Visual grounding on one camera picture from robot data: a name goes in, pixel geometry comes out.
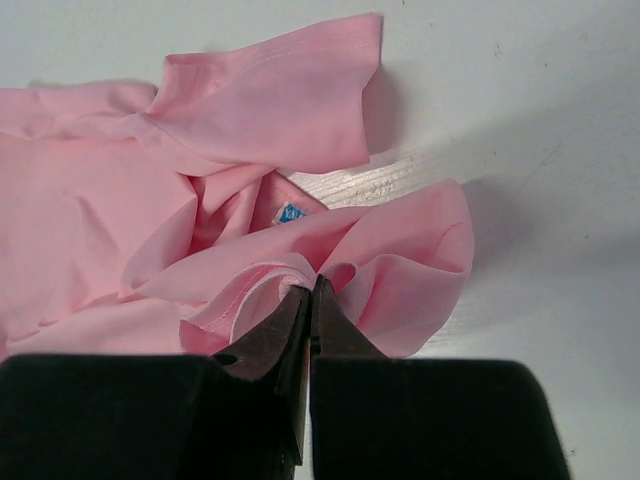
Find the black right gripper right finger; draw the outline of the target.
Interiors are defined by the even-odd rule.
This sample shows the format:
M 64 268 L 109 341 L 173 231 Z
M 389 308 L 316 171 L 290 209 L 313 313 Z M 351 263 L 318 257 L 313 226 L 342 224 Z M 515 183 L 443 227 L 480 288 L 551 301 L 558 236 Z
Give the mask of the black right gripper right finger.
M 545 393 L 523 364 L 384 355 L 326 278 L 310 307 L 317 479 L 566 479 Z

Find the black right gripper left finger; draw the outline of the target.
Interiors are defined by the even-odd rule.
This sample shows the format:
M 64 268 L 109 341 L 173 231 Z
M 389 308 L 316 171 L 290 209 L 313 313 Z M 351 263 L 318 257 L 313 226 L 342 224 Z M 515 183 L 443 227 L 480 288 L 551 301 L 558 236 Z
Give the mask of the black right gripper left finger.
M 24 354 L 1 365 L 5 479 L 290 479 L 310 294 L 199 355 Z

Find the light pink t-shirt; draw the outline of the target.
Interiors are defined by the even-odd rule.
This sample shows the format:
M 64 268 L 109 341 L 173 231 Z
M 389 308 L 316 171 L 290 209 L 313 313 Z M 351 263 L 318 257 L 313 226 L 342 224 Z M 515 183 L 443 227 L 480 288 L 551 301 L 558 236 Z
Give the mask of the light pink t-shirt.
M 329 209 L 289 172 L 369 160 L 376 14 L 130 81 L 1 92 L 1 353 L 213 354 L 327 277 L 391 356 L 447 321 L 471 216 L 445 180 Z

